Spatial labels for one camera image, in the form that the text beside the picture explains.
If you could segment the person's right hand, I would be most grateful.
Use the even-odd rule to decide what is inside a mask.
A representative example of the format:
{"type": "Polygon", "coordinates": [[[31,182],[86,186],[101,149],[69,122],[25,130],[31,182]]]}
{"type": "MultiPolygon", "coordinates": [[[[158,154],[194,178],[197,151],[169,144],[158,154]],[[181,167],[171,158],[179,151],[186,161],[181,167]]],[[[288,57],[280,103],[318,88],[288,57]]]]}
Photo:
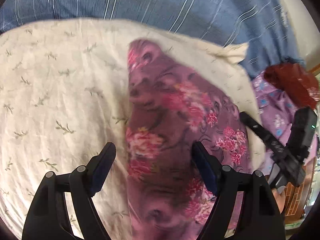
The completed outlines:
{"type": "Polygon", "coordinates": [[[283,190],[281,193],[279,193],[277,189],[274,189],[274,188],[271,189],[280,213],[284,211],[285,200],[286,200],[286,195],[284,192],[285,186],[283,186],[282,189],[283,190]]]}

